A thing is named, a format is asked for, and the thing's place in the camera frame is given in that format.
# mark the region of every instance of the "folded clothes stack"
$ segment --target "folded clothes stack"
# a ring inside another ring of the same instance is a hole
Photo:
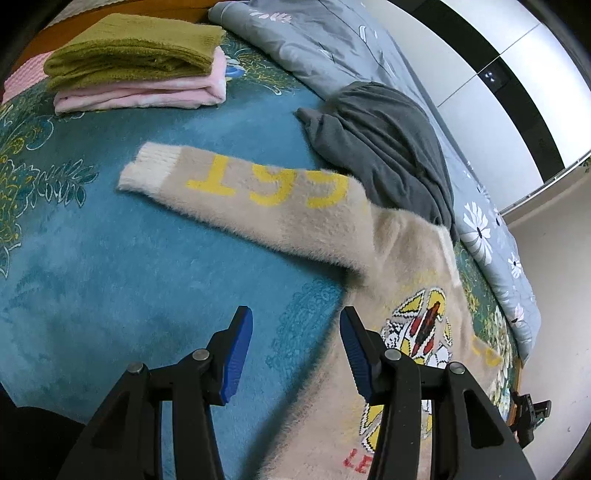
[[[108,15],[46,60],[56,113],[222,103],[223,36],[214,25]]]

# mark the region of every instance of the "blue gripper pad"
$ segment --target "blue gripper pad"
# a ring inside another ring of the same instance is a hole
[[[372,396],[371,388],[371,366],[361,346],[361,342],[355,333],[351,319],[343,309],[340,312],[340,337],[347,352],[349,366],[355,378],[357,391],[366,401]]]
[[[238,332],[234,337],[223,366],[223,382],[220,396],[224,403],[228,403],[238,390],[238,382],[242,375],[246,352],[248,352],[248,345],[251,343],[252,336],[252,310],[248,307],[240,307],[236,313],[240,313],[242,317],[239,319]]]

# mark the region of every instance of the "dark gray shirt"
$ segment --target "dark gray shirt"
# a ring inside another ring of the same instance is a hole
[[[425,112],[403,93],[375,82],[353,82],[316,111],[300,108],[312,147],[351,172],[369,200],[400,208],[457,240],[453,193],[437,136]]]

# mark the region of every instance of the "wooden bed frame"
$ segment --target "wooden bed frame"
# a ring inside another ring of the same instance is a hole
[[[175,18],[190,22],[204,21],[207,10],[219,0],[125,0],[119,3],[87,10],[83,13],[66,18],[50,27],[41,30],[23,51],[12,71],[19,68],[28,59],[55,50],[85,29],[112,13],[147,15],[150,17]],[[517,391],[521,385],[521,361],[517,368]],[[511,402],[508,424],[513,423],[517,415],[517,407]]]

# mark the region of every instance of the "pink towel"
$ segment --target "pink towel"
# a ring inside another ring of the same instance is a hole
[[[47,77],[43,72],[43,64],[53,52],[41,53],[23,63],[16,72],[4,82],[4,96],[2,103],[6,103],[29,87],[36,85]]]
[[[170,106],[198,108],[226,100],[226,57],[217,47],[207,77],[115,82],[64,90],[53,100],[56,113],[112,108]]]

